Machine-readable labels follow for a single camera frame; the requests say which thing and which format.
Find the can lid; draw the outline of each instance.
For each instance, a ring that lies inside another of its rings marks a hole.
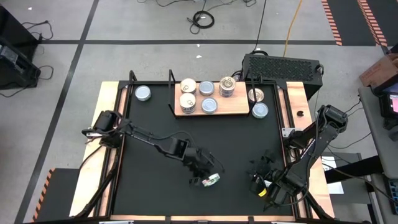
[[[192,93],[184,93],[180,96],[180,106],[184,108],[191,108],[196,102],[195,95]]]
[[[181,81],[180,87],[183,93],[191,93],[197,88],[197,83],[191,78],[186,78]]]
[[[260,90],[259,88],[255,88],[254,91],[256,91],[256,98],[257,102],[260,102],[264,99],[264,92]],[[254,94],[253,94],[253,89],[249,90],[248,97],[251,101],[254,102]]]
[[[201,108],[205,113],[214,113],[217,110],[217,101],[214,98],[205,98],[201,102]]]
[[[251,113],[255,118],[264,118],[268,114],[268,106],[264,103],[256,103]]]
[[[210,95],[214,93],[214,84],[210,81],[203,81],[199,85],[199,91],[203,94]]]
[[[224,77],[220,81],[220,87],[224,90],[233,90],[235,85],[236,81],[232,77]]]
[[[135,95],[138,100],[146,101],[150,98],[150,89],[148,86],[139,86],[136,88]]]

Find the concrete floor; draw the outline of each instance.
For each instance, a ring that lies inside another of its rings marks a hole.
[[[79,40],[84,34],[87,17],[98,0],[24,0],[0,1],[20,22],[49,20],[54,40]],[[199,11],[202,3],[179,2],[161,8],[154,1],[139,4],[135,0],[100,0],[88,40],[255,40],[262,4],[245,7],[242,1],[211,11],[214,27],[189,33],[186,17]],[[170,1],[159,1],[165,4]],[[284,40],[299,0],[268,0],[260,39]],[[219,4],[208,1],[208,7]],[[47,26],[35,28],[45,37]],[[304,1],[290,35],[291,40],[333,40],[321,1]],[[217,80],[240,69],[245,53],[252,44],[131,44],[84,45],[73,75],[65,104],[57,122],[49,151],[24,221],[34,213],[40,191],[53,167],[77,168],[82,161],[85,138],[80,131],[91,124],[102,81],[126,80],[134,70],[139,80],[166,80],[168,69],[177,79],[185,77]],[[259,45],[269,55],[282,56],[283,45]],[[54,77],[40,81],[12,98],[0,97],[0,217],[2,223],[14,223],[22,198],[43,146],[65,78],[76,56],[76,44],[43,44],[34,57],[37,66],[51,65]],[[337,45],[289,45],[286,57],[319,60],[325,66],[324,86],[317,107],[331,104],[347,110],[358,101],[358,76],[382,57],[380,47],[340,47]],[[43,70],[43,76],[49,75]],[[310,108],[315,107],[315,97]],[[349,126],[332,145],[346,146],[369,132],[363,110],[350,117]],[[376,154],[373,140],[366,138],[341,152],[359,152],[363,158]],[[336,216],[346,221],[368,220],[368,211],[359,205],[334,205]]]

